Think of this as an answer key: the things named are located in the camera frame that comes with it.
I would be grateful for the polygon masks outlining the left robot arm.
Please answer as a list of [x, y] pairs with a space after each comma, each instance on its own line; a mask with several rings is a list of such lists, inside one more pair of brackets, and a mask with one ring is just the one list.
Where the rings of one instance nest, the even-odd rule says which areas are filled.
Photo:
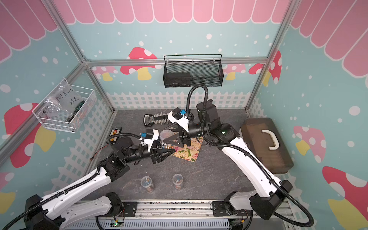
[[175, 153], [175, 149], [162, 148], [156, 129], [148, 129], [140, 135], [115, 134], [108, 137], [106, 142], [113, 151], [94, 170], [54, 193], [44, 197], [30, 197], [26, 201], [25, 211], [10, 221], [4, 229], [8, 230], [20, 220], [24, 221], [27, 230], [62, 230], [91, 217], [116, 217], [125, 208], [114, 192], [84, 204], [78, 202], [126, 174], [130, 170], [129, 163], [138, 163], [145, 158], [150, 158], [153, 163], [160, 163]]

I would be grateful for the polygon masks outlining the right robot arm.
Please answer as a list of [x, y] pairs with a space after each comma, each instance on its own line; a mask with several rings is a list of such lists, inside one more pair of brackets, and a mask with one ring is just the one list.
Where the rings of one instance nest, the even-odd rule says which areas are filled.
[[[197, 88], [204, 89], [204, 100], [197, 105], [199, 123], [195, 123], [190, 111], [191, 96]], [[193, 138], [202, 137], [209, 146], [217, 147], [233, 160], [252, 183], [254, 191], [233, 192], [226, 198], [225, 206], [229, 214], [234, 210], [244, 209], [253, 211], [264, 220], [276, 216], [299, 227], [308, 228], [314, 225], [311, 213], [289, 194], [292, 184], [287, 180], [281, 181], [264, 167], [232, 125], [221, 123], [216, 106], [209, 99], [209, 91], [204, 84], [192, 87], [187, 96], [186, 108], [174, 109], [168, 114], [168, 119], [173, 123], [175, 135], [166, 138], [165, 144], [182, 148], [190, 146]], [[289, 199], [307, 216], [307, 222], [291, 220], [277, 213], [285, 199]]]

